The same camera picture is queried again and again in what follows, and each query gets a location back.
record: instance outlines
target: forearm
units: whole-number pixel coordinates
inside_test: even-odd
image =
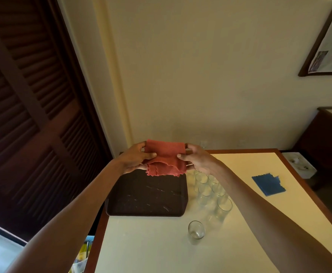
[[[117,160],[112,160],[68,206],[30,240],[8,272],[68,272],[99,208],[123,170]]]
[[[213,174],[280,272],[332,272],[332,254],[310,234],[254,192],[222,162]]]

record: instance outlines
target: wooden shutter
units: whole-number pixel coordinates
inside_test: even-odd
[[[0,226],[25,240],[111,159],[53,20],[39,0],[0,0]]]

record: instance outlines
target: person's right arm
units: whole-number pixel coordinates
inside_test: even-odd
[[[281,273],[332,273],[332,254],[289,217],[257,194],[226,165],[201,147],[187,144],[192,154],[179,154],[195,168],[212,174],[238,206],[249,228]]]

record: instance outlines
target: hand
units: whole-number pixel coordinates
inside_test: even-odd
[[[145,147],[145,142],[134,144],[128,150],[123,152],[118,160],[124,166],[124,173],[130,173],[135,169],[147,169],[146,165],[142,165],[143,160],[150,160],[157,156],[156,153],[145,153],[142,148]]]
[[[189,169],[196,169],[197,171],[202,171],[205,174],[211,174],[211,167],[218,163],[218,160],[206,152],[201,146],[187,143],[187,148],[192,150],[192,154],[178,154],[177,157],[182,161],[187,161],[193,165],[188,165],[186,167]]]

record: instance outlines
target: wall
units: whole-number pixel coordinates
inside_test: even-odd
[[[329,0],[106,0],[134,141],[290,148],[332,76],[297,73]]]
[[[82,72],[113,156],[133,143],[114,43],[99,0],[58,0]]]

